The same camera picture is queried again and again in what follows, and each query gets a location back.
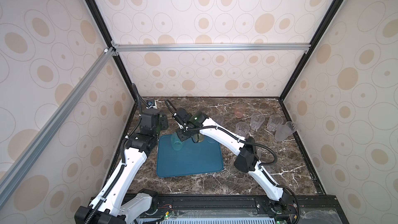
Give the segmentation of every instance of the teal tray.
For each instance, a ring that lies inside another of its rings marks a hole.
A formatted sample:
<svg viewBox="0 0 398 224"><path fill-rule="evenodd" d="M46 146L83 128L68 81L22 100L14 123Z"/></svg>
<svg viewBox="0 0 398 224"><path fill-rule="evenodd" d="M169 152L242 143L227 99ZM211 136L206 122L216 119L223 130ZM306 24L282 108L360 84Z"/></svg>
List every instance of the teal tray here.
<svg viewBox="0 0 398 224"><path fill-rule="evenodd" d="M210 137L205 136L202 142L196 144L188 139L179 151L172 148L171 135L159 138L156 166L158 177L220 172L223 168L220 144Z"/></svg>

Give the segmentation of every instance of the blue slotted vent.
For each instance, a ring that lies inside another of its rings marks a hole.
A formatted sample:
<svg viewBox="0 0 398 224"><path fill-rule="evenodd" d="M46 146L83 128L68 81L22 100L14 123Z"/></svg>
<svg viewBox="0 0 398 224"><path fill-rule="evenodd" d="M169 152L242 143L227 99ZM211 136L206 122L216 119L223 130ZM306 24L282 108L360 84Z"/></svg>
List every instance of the blue slotted vent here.
<svg viewBox="0 0 398 224"><path fill-rule="evenodd" d="M140 219L138 224L156 220L154 218ZM244 218L179 218L178 220L164 220L161 224L275 224L273 218L244 217Z"/></svg>

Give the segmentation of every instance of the marble tabletop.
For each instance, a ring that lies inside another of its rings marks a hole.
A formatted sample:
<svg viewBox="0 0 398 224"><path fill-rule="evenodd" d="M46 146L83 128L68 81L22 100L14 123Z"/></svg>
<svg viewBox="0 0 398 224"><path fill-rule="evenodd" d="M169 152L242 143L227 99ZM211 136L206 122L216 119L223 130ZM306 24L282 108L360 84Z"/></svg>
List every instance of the marble tabletop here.
<svg viewBox="0 0 398 224"><path fill-rule="evenodd" d="M169 128L160 134L172 134L177 126L170 112L164 104L164 97L154 97L157 101L158 109L168 116ZM170 97L168 98L178 107L183 107L187 112L194 113L201 110L208 116L219 114L224 118L223 127L230 131L235 131L238 122L250 123L253 113L264 114L265 122L257 132L250 131L257 143L265 144L274 150L278 155L278 162L267 168L267 171L274 177L276 182L290 187L297 195L315 195L316 189L312 183L308 169L303 157L300 154L296 141L293 136L289 136L283 142L276 142L273 132L266 128L266 123L272 114L277 114L286 118L277 99L268 98L216 98L216 97ZM244 104L246 112L242 118L234 116L234 106ZM138 120L138 111L131 124L135 126ZM270 161L272 156L264 149L261 151L261 160ZM226 147L221 145L224 169L221 172L189 175L182 177L160 178L156 175L157 166L157 147L155 147L146 162L138 170L128 193L137 193L141 189L150 189L159 194L183 193L183 194L216 194L216 195L264 195L264 190L247 173L238 171L234 167L236 156Z"/></svg>

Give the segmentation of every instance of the patterned wall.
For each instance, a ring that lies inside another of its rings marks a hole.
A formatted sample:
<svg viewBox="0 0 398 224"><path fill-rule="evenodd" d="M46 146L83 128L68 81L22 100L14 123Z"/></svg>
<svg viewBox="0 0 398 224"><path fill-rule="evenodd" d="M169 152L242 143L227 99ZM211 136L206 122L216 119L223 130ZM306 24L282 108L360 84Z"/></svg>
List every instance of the patterned wall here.
<svg viewBox="0 0 398 224"><path fill-rule="evenodd" d="M102 187L131 108L108 61L0 211L0 224L75 223L77 208Z"/></svg>
<svg viewBox="0 0 398 224"><path fill-rule="evenodd" d="M122 52L142 96L277 96L302 50Z"/></svg>
<svg viewBox="0 0 398 224"><path fill-rule="evenodd" d="M398 220L398 0L347 0L286 99L351 224Z"/></svg>
<svg viewBox="0 0 398 224"><path fill-rule="evenodd" d="M0 0L0 178L104 50L83 0Z"/></svg>
<svg viewBox="0 0 398 224"><path fill-rule="evenodd" d="M332 0L96 0L121 44L309 42Z"/></svg>

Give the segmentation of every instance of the side wall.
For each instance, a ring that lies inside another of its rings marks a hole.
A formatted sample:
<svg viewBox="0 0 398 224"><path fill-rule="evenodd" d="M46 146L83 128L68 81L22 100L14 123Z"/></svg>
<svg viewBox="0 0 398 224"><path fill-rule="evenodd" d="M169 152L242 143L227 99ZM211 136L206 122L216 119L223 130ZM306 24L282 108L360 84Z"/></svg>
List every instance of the side wall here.
<svg viewBox="0 0 398 224"><path fill-rule="evenodd" d="M0 0L0 178L104 47L83 0Z"/></svg>
<svg viewBox="0 0 398 224"><path fill-rule="evenodd" d="M346 0L285 105L348 220L398 216L398 0Z"/></svg>
<svg viewBox="0 0 398 224"><path fill-rule="evenodd" d="M71 224L97 195L132 109L113 60L67 117L0 211L0 224Z"/></svg>

